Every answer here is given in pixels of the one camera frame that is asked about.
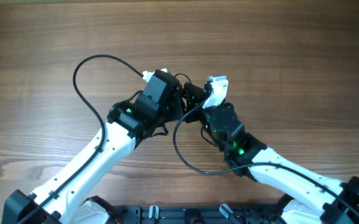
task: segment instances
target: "wooden table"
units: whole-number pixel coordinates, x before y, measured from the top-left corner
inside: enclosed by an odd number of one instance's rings
[[[258,139],[318,173],[359,176],[359,4],[325,2],[0,6],[0,220],[14,190],[28,194],[51,178],[99,130],[72,87],[75,66],[94,54],[140,71],[183,72],[196,85],[225,74],[227,100]],[[99,59],[81,68],[78,86],[105,118],[145,83]],[[191,164],[226,168],[200,124],[181,126],[178,139]],[[234,174],[191,171],[170,135],[142,142],[90,195],[114,205],[219,205],[275,202],[283,193]]]

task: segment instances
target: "wire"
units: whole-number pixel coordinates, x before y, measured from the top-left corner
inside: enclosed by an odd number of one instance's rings
[[[134,93],[134,95],[132,95],[131,97],[129,97],[127,100],[125,101],[131,101],[135,98],[136,95],[140,94],[140,93],[143,93],[143,90],[138,90],[137,92]]]
[[[208,139],[206,139],[205,137],[204,137],[204,135],[203,135],[203,127],[202,127],[202,129],[201,129],[201,131],[200,131],[200,134],[202,135],[202,138],[206,141],[206,142],[208,142],[210,145],[212,145],[212,146],[217,146],[216,144],[214,144],[213,142],[211,142],[210,140],[208,140]]]
[[[192,81],[190,80],[190,78],[189,78],[186,74],[184,74],[184,73],[178,73],[178,74],[175,75],[175,77],[177,77],[178,75],[183,75],[184,77],[187,78],[187,80],[189,80],[190,84],[193,85]]]
[[[88,57],[84,60],[82,60],[82,62],[80,62],[77,67],[74,70],[74,74],[73,74],[73,86],[74,86],[74,90],[75,92],[78,94],[78,96],[81,98],[81,100],[87,105],[87,107],[89,107],[89,109],[91,109],[91,111],[93,112],[93,114],[96,116],[96,118],[98,118],[98,121],[100,123],[100,127],[102,130],[102,134],[101,134],[101,139],[100,139],[100,143],[98,145],[98,147],[96,148],[95,152],[88,158],[88,160],[86,160],[86,162],[78,169],[76,170],[64,183],[62,183],[52,194],[49,195],[49,197],[47,197],[43,202],[41,202],[35,209],[33,209],[33,211],[31,211],[30,213],[28,213],[24,218],[22,218],[22,220],[20,220],[17,224],[23,224],[26,221],[28,221],[28,219],[30,219],[33,215],[35,215],[44,205],[46,205],[49,201],[51,201],[54,197],[56,197],[59,192],[61,190],[63,190],[66,185],[68,183],[70,183],[95,157],[96,155],[101,151],[103,144],[105,143],[105,137],[106,137],[106,129],[105,129],[105,123],[103,122],[102,118],[100,117],[100,115],[98,114],[98,112],[94,109],[94,107],[85,99],[85,97],[80,93],[80,91],[78,90],[77,87],[77,82],[76,82],[76,77],[77,77],[77,72],[78,69],[80,69],[80,67],[87,61],[94,59],[94,58],[111,58],[114,60],[117,60],[123,64],[125,64],[127,67],[129,67],[132,71],[134,71],[135,73],[137,73],[140,77],[143,77],[142,73],[140,73],[139,71],[137,71],[134,67],[132,67],[130,64],[128,64],[127,62],[125,62],[124,60],[121,60],[118,57],[115,56],[111,56],[111,55],[94,55],[91,57]]]
[[[318,186],[319,188],[321,188],[323,191],[326,191],[327,193],[329,193],[331,196],[333,196],[335,199],[337,199],[340,203],[344,204],[346,207],[348,207],[348,209],[355,214],[358,218],[359,218],[359,212],[357,212],[353,207],[351,207],[347,202],[345,202],[344,200],[342,200],[336,193],[332,192],[330,189],[328,189],[326,186],[318,183],[316,180],[311,179],[310,177],[306,176],[305,174],[302,174],[294,169],[288,168],[286,166],[280,165],[280,164],[274,164],[274,163],[270,163],[270,162],[255,162],[253,164],[246,164],[246,165],[242,165],[242,166],[238,166],[235,168],[231,168],[231,169],[227,169],[227,170],[221,170],[221,171],[204,171],[204,170],[200,170],[192,165],[190,165],[185,159],[184,157],[181,155],[181,153],[178,150],[178,146],[177,146],[177,141],[176,141],[176,135],[177,135],[177,131],[179,128],[179,125],[182,123],[182,121],[188,117],[191,113],[193,113],[194,111],[197,111],[208,99],[208,97],[206,97],[206,99],[201,102],[199,105],[195,106],[193,109],[191,109],[190,111],[188,111],[188,113],[186,113],[177,123],[177,125],[175,126],[174,129],[174,133],[172,135],[172,141],[174,143],[174,149],[175,152],[177,153],[179,159],[189,168],[191,168],[192,170],[201,173],[201,174],[208,174],[208,175],[218,175],[218,174],[226,174],[228,172],[232,172],[234,170],[238,170],[238,169],[243,169],[246,167],[252,167],[252,166],[274,166],[274,167],[278,167],[278,168],[282,168],[284,170],[288,170],[289,172],[292,172],[293,174],[296,174],[302,178],[304,178],[305,180],[311,182],[312,184]]]

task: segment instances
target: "robotic arm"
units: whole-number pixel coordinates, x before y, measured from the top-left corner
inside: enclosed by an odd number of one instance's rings
[[[359,223],[359,178],[354,177],[346,184],[316,174],[283,158],[247,133],[233,105],[225,103],[228,88],[226,77],[209,77],[204,88],[191,83],[182,87],[167,70],[144,72],[143,79],[147,85],[134,103],[126,100],[110,109],[105,123],[105,141],[95,158],[58,194],[54,194],[95,152],[101,141],[102,130],[66,167],[30,195],[16,190],[6,200],[3,224],[110,222],[113,214],[92,201],[82,203],[84,198],[117,162],[130,155],[144,139],[152,137],[156,128],[177,120],[201,122],[203,130],[224,153],[225,162],[236,175],[245,175],[289,195],[290,200],[282,208],[281,214],[285,222]],[[174,139],[180,122],[175,128]],[[214,174],[186,164],[197,172]],[[44,205],[43,202],[51,194],[54,198]]]

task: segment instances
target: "white arm segment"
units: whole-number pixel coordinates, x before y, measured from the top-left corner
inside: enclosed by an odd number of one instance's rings
[[[106,139],[103,152],[100,152],[61,192],[59,197],[52,199],[44,206],[44,209],[52,214],[58,211],[62,216],[61,223],[70,223],[78,206],[84,201],[92,188],[99,180],[122,158],[130,155],[135,148],[135,138],[130,138],[128,130],[117,123],[105,123]],[[35,202],[40,204],[48,196],[49,192],[57,189],[67,180],[86,160],[94,153],[95,147],[99,145],[101,130],[92,141],[67,164],[58,174],[46,181],[40,187],[33,190],[37,197]]]
[[[343,190],[340,187],[342,180],[332,179],[316,174],[280,156],[275,150],[268,147],[261,150],[252,160],[253,162],[272,162],[294,169],[306,176],[325,185],[337,195]],[[309,181],[299,177],[297,174],[274,166],[253,166],[249,168],[253,177],[263,183],[273,186],[310,208],[318,217],[323,214],[323,204],[332,203],[333,196],[324,192]]]

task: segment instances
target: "wood grain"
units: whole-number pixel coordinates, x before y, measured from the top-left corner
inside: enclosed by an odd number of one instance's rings
[[[308,169],[345,180],[359,175],[356,1],[0,6],[0,221],[10,193],[29,193],[53,176],[99,129],[72,87],[75,66],[93,54],[141,71],[184,72],[196,85],[228,75],[227,100],[249,132]],[[144,82],[100,59],[81,68],[78,86],[105,117]],[[185,158],[226,168],[199,130],[198,123],[180,127]],[[274,202],[282,192],[234,174],[191,171],[170,135],[144,141],[91,195],[116,205],[217,205]]]

